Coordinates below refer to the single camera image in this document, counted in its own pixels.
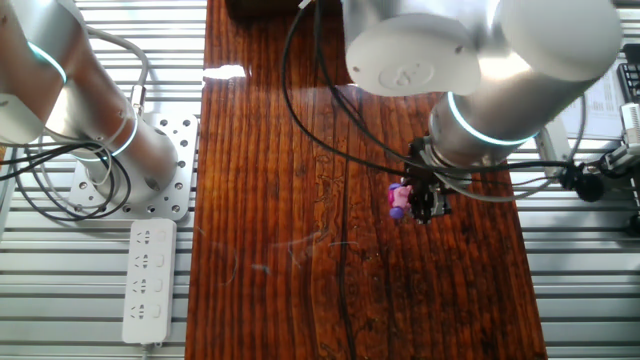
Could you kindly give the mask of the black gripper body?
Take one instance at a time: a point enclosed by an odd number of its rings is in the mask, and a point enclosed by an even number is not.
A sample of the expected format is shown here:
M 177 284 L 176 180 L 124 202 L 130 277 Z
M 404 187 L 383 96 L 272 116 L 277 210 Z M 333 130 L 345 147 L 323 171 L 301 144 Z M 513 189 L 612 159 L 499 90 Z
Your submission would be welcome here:
M 428 200 L 432 203 L 432 218 L 451 213 L 447 200 L 449 191 L 434 173 L 408 164 L 405 165 L 405 171 L 407 173 L 405 177 L 407 186 L 414 182 L 423 182 L 425 184 L 425 198 L 423 200 Z

